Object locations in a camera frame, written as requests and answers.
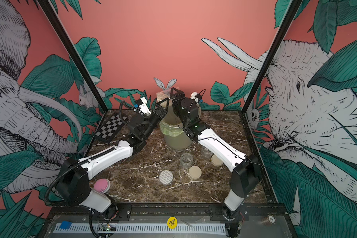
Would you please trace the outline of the jar with patterned lid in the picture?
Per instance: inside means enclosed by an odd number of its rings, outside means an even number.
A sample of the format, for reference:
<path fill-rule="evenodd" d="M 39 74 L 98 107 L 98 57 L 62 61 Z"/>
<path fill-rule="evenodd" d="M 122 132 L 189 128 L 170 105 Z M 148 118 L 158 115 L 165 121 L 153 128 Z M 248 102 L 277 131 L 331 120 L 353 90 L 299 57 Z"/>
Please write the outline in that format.
<path fill-rule="evenodd" d="M 171 89 L 166 89 L 160 92 L 156 93 L 156 97 L 157 97 L 157 102 L 160 102 L 162 100 L 164 100 L 165 98 L 169 98 L 169 106 L 172 105 L 172 100 L 171 100 Z"/>

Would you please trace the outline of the round patterned jar lid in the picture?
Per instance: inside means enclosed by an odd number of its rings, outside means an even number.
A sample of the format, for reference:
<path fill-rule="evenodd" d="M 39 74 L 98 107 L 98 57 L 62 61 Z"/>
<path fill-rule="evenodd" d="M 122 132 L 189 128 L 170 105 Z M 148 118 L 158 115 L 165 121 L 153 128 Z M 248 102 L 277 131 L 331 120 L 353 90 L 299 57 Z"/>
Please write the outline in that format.
<path fill-rule="evenodd" d="M 164 170 L 159 174 L 159 181 L 163 185 L 170 184 L 174 179 L 173 173 L 170 170 Z"/>

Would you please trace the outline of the rice jar with beige lid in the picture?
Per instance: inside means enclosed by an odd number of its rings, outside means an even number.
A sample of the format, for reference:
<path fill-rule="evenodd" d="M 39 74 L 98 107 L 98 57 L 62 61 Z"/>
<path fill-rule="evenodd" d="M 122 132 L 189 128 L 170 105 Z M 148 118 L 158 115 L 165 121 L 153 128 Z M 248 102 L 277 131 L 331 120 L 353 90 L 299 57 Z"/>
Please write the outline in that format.
<path fill-rule="evenodd" d="M 213 156 L 213 153 L 205 146 L 202 146 L 201 147 L 201 155 L 205 158 L 211 158 Z"/>

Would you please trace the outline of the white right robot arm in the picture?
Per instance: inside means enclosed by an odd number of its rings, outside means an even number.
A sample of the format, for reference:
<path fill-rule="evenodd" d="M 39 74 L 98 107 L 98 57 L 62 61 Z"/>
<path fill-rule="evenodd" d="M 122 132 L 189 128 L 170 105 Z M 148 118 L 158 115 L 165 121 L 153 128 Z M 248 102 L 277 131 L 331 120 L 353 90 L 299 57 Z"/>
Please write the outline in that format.
<path fill-rule="evenodd" d="M 180 119 L 183 132 L 215 155 L 231 172 L 230 191 L 223 202 L 226 213 L 234 213 L 248 194 L 261 181 L 261 168 L 256 156 L 248 156 L 228 144 L 198 115 L 202 95 L 192 93 L 186 97 L 179 89 L 171 88 L 170 99 L 175 115 Z"/>

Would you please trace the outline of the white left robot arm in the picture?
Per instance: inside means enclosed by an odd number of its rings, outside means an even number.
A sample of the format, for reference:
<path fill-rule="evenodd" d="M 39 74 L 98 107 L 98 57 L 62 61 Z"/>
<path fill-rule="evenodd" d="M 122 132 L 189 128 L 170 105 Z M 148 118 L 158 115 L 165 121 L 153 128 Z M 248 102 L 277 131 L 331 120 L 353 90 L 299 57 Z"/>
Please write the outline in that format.
<path fill-rule="evenodd" d="M 137 102 L 136 114 L 122 122 L 129 128 L 128 135 L 97 154 L 80 160 L 66 160 L 58 177 L 48 186 L 44 201 L 47 206 L 83 206 L 99 213 L 116 215 L 116 204 L 111 198 L 90 187 L 90 180 L 113 164 L 140 152 L 159 122 L 168 113 L 169 98 L 148 109 L 145 99 Z"/>

